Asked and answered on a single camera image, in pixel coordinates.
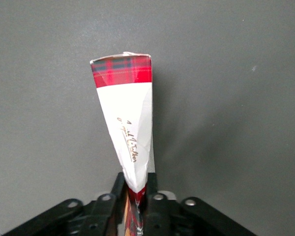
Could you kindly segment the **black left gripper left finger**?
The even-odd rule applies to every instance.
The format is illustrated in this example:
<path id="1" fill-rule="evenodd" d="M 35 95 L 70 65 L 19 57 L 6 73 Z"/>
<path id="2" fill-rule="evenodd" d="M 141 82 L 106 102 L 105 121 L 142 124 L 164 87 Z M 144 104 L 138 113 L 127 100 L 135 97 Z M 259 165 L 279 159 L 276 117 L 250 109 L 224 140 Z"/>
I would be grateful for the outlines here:
<path id="1" fill-rule="evenodd" d="M 67 199 L 5 233 L 5 236 L 116 236 L 124 206 L 125 179 L 118 173 L 110 192 L 83 204 Z"/>

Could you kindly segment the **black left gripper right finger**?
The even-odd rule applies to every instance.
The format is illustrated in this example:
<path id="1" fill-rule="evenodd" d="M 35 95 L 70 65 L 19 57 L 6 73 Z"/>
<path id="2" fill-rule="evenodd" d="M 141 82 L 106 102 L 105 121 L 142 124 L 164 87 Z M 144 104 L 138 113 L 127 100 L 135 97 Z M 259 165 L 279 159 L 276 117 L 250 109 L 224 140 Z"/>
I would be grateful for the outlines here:
<path id="1" fill-rule="evenodd" d="M 255 234 L 197 197 L 178 202 L 158 190 L 156 173 L 148 173 L 145 236 L 254 236 Z"/>

